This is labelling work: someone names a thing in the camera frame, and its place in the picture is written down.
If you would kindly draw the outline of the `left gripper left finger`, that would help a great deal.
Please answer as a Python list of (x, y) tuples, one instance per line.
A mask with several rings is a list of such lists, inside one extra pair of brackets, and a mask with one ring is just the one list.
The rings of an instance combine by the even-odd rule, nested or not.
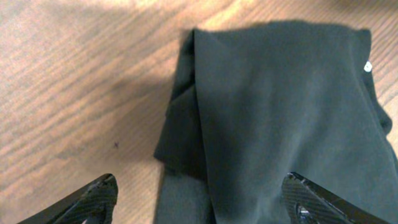
[(111, 224), (117, 200), (116, 178), (104, 174), (18, 224)]

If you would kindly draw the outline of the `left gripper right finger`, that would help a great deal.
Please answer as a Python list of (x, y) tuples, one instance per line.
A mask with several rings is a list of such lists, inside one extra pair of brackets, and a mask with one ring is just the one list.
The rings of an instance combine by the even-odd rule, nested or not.
[(389, 224), (296, 172), (284, 177), (282, 196), (291, 224)]

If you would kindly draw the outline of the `black t-shirt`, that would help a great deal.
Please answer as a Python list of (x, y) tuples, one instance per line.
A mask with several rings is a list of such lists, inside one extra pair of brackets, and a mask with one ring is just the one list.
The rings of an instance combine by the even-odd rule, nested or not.
[(338, 24), (191, 31), (154, 153), (154, 221), (288, 223), (281, 185), (297, 172), (396, 223), (392, 121), (370, 51), (369, 30)]

